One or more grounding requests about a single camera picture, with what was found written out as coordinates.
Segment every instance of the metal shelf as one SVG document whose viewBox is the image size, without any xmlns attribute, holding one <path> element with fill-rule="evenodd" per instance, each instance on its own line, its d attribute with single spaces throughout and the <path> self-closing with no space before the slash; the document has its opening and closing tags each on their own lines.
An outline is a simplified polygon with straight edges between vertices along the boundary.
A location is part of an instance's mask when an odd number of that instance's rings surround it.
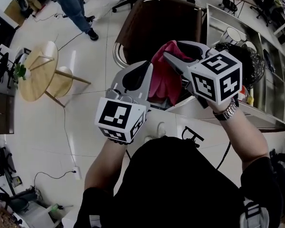
<svg viewBox="0 0 285 228">
<path fill-rule="evenodd" d="M 207 45 L 213 47 L 219 42 L 227 27 L 233 27 L 241 35 L 242 40 L 251 41 L 264 59 L 263 50 L 269 53 L 275 67 L 275 73 L 268 68 L 264 76 L 253 87 L 254 105 L 240 103 L 241 110 L 248 119 L 258 128 L 268 130 L 285 129 L 285 56 L 257 31 L 232 15 L 207 5 Z M 202 109 L 195 97 L 179 102 L 167 111 L 181 114 L 188 118 L 219 124 L 213 118 L 212 112 Z"/>
</svg>

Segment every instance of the jeans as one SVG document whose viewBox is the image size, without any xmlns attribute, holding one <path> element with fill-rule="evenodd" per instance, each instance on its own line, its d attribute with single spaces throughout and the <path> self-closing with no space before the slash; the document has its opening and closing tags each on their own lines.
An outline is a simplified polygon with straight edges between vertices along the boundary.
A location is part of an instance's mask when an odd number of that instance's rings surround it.
<svg viewBox="0 0 285 228">
<path fill-rule="evenodd" d="M 90 24 L 85 19 L 85 8 L 82 0 L 56 0 L 63 12 L 73 21 L 74 24 L 84 33 L 91 29 Z"/>
</svg>

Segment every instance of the black shirt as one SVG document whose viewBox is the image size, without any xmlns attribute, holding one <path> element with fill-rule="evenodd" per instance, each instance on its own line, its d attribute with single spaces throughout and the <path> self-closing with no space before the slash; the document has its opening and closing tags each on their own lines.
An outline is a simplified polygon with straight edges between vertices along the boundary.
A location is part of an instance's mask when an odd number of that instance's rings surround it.
<svg viewBox="0 0 285 228">
<path fill-rule="evenodd" d="M 90 228 L 90 215 L 100 215 L 103 228 L 235 228 L 244 197 L 267 208 L 269 227 L 278 227 L 282 196 L 270 159 L 250 164 L 241 184 L 239 189 L 217 171 L 190 140 L 151 140 L 131 158 L 114 197 L 97 188 L 84 192 L 74 228 Z"/>
</svg>

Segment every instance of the brown chair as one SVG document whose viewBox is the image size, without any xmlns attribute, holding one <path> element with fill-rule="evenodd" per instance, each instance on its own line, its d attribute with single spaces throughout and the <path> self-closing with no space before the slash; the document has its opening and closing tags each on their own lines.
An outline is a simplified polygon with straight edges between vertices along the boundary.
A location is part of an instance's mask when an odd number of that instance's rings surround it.
<svg viewBox="0 0 285 228">
<path fill-rule="evenodd" d="M 202 11 L 182 0 L 137 0 L 114 45 L 113 57 L 121 68 L 151 60 L 162 45 L 170 40 L 200 42 Z"/>
</svg>

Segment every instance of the power cord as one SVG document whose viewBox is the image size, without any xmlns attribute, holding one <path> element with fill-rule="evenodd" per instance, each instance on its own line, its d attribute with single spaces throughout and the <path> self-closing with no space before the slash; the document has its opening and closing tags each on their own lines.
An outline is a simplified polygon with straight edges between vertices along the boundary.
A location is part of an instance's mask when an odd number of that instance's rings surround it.
<svg viewBox="0 0 285 228">
<path fill-rule="evenodd" d="M 67 136 L 67 130 L 66 130 L 66 110 L 65 110 L 65 108 L 63 108 L 63 111 L 64 111 L 64 113 L 65 113 L 65 114 L 64 114 L 64 115 L 65 115 L 65 119 L 64 119 L 63 127 L 64 127 L 64 129 L 65 129 L 66 136 Z M 76 162 L 75 162 L 74 157 L 73 157 L 73 154 L 72 154 L 72 148 L 71 148 L 70 142 L 69 142 L 69 140 L 68 140 L 68 136 L 66 137 L 66 139 L 67 139 L 67 143 L 68 143 L 68 146 L 69 146 L 69 148 L 70 148 L 70 151 L 71 151 L 71 156 L 72 156 L 72 159 L 73 159 L 73 162 L 74 162 L 74 166 L 76 166 Z"/>
<path fill-rule="evenodd" d="M 58 18 L 59 15 L 62 15 L 62 16 L 63 16 L 62 13 L 54 13 L 53 15 L 51 15 L 50 17 L 48 17 L 48 18 L 46 18 L 46 19 L 38 19 L 38 20 L 34 19 L 34 21 L 37 23 L 37 22 L 39 22 L 39 21 L 45 21 L 45 20 L 47 20 L 47 19 L 50 19 L 51 17 Z"/>
<path fill-rule="evenodd" d="M 45 173 L 45 172 L 42 172 L 42 171 L 40 171 L 40 172 L 38 172 L 37 174 L 36 174 L 36 176 L 35 176 L 35 178 L 34 178 L 34 187 L 36 186 L 36 177 L 37 177 L 37 175 L 39 174 L 39 173 L 42 173 L 42 174 L 45 174 L 45 175 L 47 175 L 47 176 L 49 176 L 50 178 L 53 178 L 53 179 L 60 179 L 60 178 L 63 178 L 66 174 L 68 174 L 68 173 L 70 173 L 70 172 L 72 172 L 72 173 L 76 173 L 76 171 L 67 171 L 66 173 L 64 173 L 64 175 L 63 176 L 61 176 L 61 177 L 52 177 L 52 176 L 50 176 L 49 174 L 47 174 L 47 173 Z"/>
<path fill-rule="evenodd" d="M 227 147 L 227 149 L 226 149 L 226 151 L 225 151 L 225 153 L 224 153 L 223 159 L 221 160 L 220 164 L 218 165 L 217 170 L 219 169 L 219 167 L 221 166 L 221 164 L 224 162 L 224 159 L 226 158 L 226 156 L 227 156 L 227 154 L 228 154 L 228 152 L 229 152 L 230 147 L 231 147 L 231 142 L 229 142 L 228 147 Z"/>
<path fill-rule="evenodd" d="M 62 48 L 64 48 L 68 43 L 70 43 L 72 40 L 74 40 L 75 38 L 77 38 L 78 36 L 80 36 L 83 32 L 81 32 L 80 34 L 76 35 L 73 39 L 71 39 L 70 41 L 68 41 L 66 44 L 64 44 L 58 51 L 60 51 Z"/>
<path fill-rule="evenodd" d="M 69 142 L 69 139 L 68 139 L 68 135 L 67 135 L 67 130 L 66 130 L 66 110 L 65 110 L 65 108 L 63 108 L 63 111 L 64 111 L 64 123 L 63 123 L 63 127 L 64 127 L 64 130 L 65 130 L 65 132 L 66 132 L 66 136 L 67 136 L 66 139 L 67 139 L 67 143 L 68 143 L 68 146 L 69 146 L 69 148 L 70 148 L 70 151 L 71 151 L 71 156 L 72 156 L 72 159 L 73 159 L 73 162 L 74 162 L 74 166 L 76 166 L 76 162 L 75 162 L 74 157 L 73 157 L 73 154 L 72 154 L 72 149 L 71 149 L 71 145 L 70 145 L 70 142 Z M 49 174 L 40 171 L 40 172 L 38 172 L 38 173 L 35 175 L 35 178 L 34 178 L 34 187 L 36 186 L 36 177 L 37 177 L 37 175 L 38 175 L 39 173 L 45 174 L 45 175 L 47 175 L 47 176 L 49 176 L 50 178 L 53 178 L 53 179 L 60 179 L 60 178 L 63 178 L 66 174 L 68 174 L 68 173 L 70 173 L 70 172 L 76 173 L 76 171 L 67 171 L 67 172 L 64 173 L 64 175 L 61 176 L 61 177 L 52 177 L 52 176 L 50 176 Z"/>
<path fill-rule="evenodd" d="M 54 40 L 54 43 L 56 43 L 58 36 L 59 36 L 59 33 L 57 33 L 57 36 L 56 36 L 56 39 Z"/>
</svg>

